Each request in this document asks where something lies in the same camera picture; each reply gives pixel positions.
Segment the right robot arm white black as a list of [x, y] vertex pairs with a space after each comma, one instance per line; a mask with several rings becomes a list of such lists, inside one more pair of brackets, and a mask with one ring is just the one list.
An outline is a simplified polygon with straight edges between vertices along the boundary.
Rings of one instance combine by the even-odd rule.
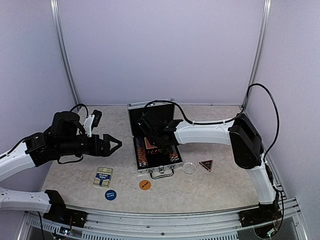
[[284, 217], [283, 195], [277, 189], [262, 138], [250, 119], [240, 111], [235, 117], [220, 121], [192, 121], [183, 116], [161, 120], [151, 112], [148, 102], [136, 121], [148, 141], [157, 147], [186, 144], [222, 144], [231, 146], [235, 164], [246, 170], [258, 197], [258, 207], [239, 213], [241, 224], [250, 226]]

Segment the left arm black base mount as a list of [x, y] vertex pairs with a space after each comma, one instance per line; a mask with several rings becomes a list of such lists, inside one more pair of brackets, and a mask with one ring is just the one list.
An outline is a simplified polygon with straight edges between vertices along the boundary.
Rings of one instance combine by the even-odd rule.
[[46, 220], [79, 228], [84, 227], [87, 216], [88, 214], [85, 211], [67, 208], [64, 203], [52, 204], [49, 212], [43, 214]]

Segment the red playing card deck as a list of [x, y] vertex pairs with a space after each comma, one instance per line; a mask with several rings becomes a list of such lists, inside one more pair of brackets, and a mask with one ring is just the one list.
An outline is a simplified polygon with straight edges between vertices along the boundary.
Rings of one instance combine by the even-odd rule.
[[156, 149], [156, 148], [158, 148], [157, 146], [152, 145], [146, 137], [144, 138], [144, 143], [145, 143], [145, 148], [146, 148], [147, 150], [151, 150], [151, 149]]

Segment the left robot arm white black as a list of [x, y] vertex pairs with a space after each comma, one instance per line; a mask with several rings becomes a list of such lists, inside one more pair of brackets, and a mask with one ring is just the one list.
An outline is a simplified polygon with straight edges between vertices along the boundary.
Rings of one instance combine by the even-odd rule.
[[[109, 134], [100, 138], [92, 133], [101, 117], [102, 112], [94, 110], [81, 123], [80, 116], [72, 109], [55, 113], [51, 126], [44, 132], [21, 139], [0, 156], [0, 179], [3, 181], [51, 161], [58, 162], [65, 156], [75, 156], [77, 162], [82, 161], [84, 156], [111, 156], [122, 146], [122, 142]], [[51, 214], [61, 223], [70, 218], [70, 211], [56, 190], [27, 192], [1, 188], [0, 209]]]

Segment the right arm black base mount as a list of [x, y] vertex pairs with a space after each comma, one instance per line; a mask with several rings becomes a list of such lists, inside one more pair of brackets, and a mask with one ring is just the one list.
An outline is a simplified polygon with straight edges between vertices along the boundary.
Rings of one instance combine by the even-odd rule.
[[277, 214], [266, 205], [240, 211], [238, 215], [243, 228], [272, 221], [277, 216]]

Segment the orange big blind button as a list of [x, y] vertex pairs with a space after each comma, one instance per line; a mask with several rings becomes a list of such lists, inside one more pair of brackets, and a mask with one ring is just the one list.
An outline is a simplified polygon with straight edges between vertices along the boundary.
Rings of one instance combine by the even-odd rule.
[[149, 180], [142, 180], [140, 183], [139, 183], [139, 188], [143, 191], [147, 191], [151, 188], [151, 182]]

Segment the aluminium poker chip case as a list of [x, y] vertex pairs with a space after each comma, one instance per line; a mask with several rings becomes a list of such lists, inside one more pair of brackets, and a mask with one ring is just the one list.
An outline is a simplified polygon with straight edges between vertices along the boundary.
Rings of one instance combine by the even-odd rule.
[[[164, 135], [173, 136], [173, 123], [175, 113], [175, 100], [173, 98], [162, 99], [159, 102], [143, 101], [132, 102], [127, 105], [131, 135], [133, 139], [134, 153], [136, 158], [137, 172], [149, 174], [154, 180], [168, 178], [174, 175], [175, 169], [183, 166], [183, 160], [178, 147], [175, 150], [179, 156], [178, 162], [170, 162], [169, 153], [163, 150], [161, 154], [149, 155], [145, 146], [144, 138], [152, 143], [155, 137]], [[136, 149], [136, 138], [143, 139], [148, 166], [139, 167]]]

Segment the blue small blind button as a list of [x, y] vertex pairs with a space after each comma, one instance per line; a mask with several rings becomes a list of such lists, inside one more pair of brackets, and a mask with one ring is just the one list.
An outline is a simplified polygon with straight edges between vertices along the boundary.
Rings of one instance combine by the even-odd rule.
[[108, 201], [113, 201], [116, 199], [117, 197], [117, 193], [115, 190], [107, 190], [104, 194], [104, 197], [108, 200]]

